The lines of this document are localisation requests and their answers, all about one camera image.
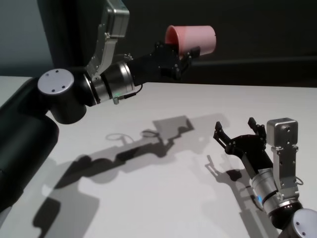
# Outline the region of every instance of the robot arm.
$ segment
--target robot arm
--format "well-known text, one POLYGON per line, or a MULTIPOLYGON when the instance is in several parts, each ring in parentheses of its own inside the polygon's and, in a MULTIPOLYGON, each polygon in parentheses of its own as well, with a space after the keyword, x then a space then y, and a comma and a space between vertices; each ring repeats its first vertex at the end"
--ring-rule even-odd
POLYGON ((117 104, 136 94, 130 93, 134 86, 166 76, 179 80, 199 55, 196 47, 180 59, 176 45, 158 42, 150 54, 113 63, 105 71, 93 71, 92 63, 83 71, 53 69, 22 85, 0 108, 0 225, 57 143, 58 126, 48 111, 59 123, 75 123, 86 106, 110 99, 117 104))
POLYGON ((272 224, 283 230, 279 238, 315 237, 317 212, 303 209, 299 202, 296 178, 298 123, 289 118, 269 120, 267 135, 264 125, 248 122, 255 135, 230 139, 220 122, 216 123, 214 139, 230 155, 239 157, 251 179, 260 206, 272 224), (272 146, 273 163, 265 152, 266 140, 272 146))

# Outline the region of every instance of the white table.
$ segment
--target white table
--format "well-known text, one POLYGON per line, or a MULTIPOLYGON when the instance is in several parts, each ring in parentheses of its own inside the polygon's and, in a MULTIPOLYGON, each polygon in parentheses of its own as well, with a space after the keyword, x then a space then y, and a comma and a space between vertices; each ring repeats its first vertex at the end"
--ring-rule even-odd
MULTIPOLYGON (((25 80, 0 77, 0 104, 25 80)), ((249 179, 242 163, 212 139, 213 129, 219 120, 235 137, 252 133, 249 117, 263 124, 296 119, 297 176, 305 183, 300 201, 317 210, 316 102, 312 88, 147 83, 138 96, 117 106, 109 101, 88 108, 79 122, 59 124, 57 146, 13 207, 0 237, 39 237, 35 217, 37 226, 51 226, 49 238, 277 237, 245 189, 249 179), (142 134, 145 130, 152 132, 142 134), (124 165, 89 176, 136 147, 124 165), (53 189, 72 162, 87 156, 94 162, 79 172, 83 177, 53 189), (207 156, 214 173, 205 166, 207 156), (241 170, 237 181, 226 173, 232 169, 241 170)), ((267 152, 272 157, 270 148, 267 152)))

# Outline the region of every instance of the gray wall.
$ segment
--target gray wall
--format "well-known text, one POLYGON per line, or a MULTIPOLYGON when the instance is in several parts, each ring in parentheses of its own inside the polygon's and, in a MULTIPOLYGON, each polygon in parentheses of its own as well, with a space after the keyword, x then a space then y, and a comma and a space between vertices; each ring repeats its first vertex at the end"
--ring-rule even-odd
POLYGON ((36 0, 0 0, 0 75, 33 76, 53 62, 36 0))
MULTIPOLYGON (((67 62, 79 66, 80 58, 86 62, 96 41, 87 34, 97 27, 93 19, 98 15, 95 8, 103 1, 0 0, 0 75, 37 76, 52 68, 53 62, 55 66, 67 62), (42 16, 39 2, 45 6, 41 9, 47 11, 44 15, 41 11, 42 16)), ((167 26, 173 24, 214 27, 216 51, 202 60, 317 55, 316 0, 123 2, 130 10, 130 22, 126 38, 118 43, 117 53, 129 52, 134 57, 148 53, 155 41, 163 40, 167 26)), ((191 71, 191 75, 199 78, 206 74, 201 69, 191 71)))

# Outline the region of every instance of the metal bracket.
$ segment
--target metal bracket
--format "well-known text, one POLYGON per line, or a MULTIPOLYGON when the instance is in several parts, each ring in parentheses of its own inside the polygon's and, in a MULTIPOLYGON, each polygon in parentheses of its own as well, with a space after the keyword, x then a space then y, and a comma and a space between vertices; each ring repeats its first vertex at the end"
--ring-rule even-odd
POLYGON ((115 44, 119 38, 125 36, 129 15, 129 10, 121 0, 106 0, 102 20, 98 26, 95 53, 86 66, 91 78, 100 75, 111 65, 115 44))
POLYGON ((296 152, 298 123, 290 118, 269 120, 267 143, 272 146, 273 176, 281 200, 298 198, 296 152))

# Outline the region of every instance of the plastic cup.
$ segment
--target plastic cup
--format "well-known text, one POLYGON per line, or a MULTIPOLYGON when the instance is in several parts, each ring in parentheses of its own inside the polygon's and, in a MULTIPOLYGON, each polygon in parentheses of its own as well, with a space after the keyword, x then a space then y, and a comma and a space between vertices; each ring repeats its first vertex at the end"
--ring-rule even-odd
POLYGON ((178 45, 180 56, 199 46, 202 56, 215 50, 216 35, 211 26, 169 26, 166 30, 165 43, 178 45))

